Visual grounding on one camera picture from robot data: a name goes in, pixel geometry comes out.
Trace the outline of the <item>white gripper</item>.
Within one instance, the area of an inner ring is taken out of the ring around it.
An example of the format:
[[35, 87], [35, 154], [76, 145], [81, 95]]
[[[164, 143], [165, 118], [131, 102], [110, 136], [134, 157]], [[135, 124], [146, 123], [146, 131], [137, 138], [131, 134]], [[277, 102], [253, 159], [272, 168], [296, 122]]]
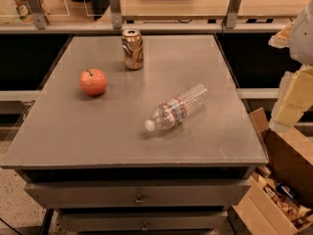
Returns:
[[[289, 48], [291, 58], [305, 65], [313, 65], [313, 0], [293, 23], [273, 35], [268, 44], [275, 48]], [[313, 106], [313, 67], [302, 66], [296, 72], [286, 71], [281, 79], [278, 100], [274, 104], [270, 129], [287, 131]]]

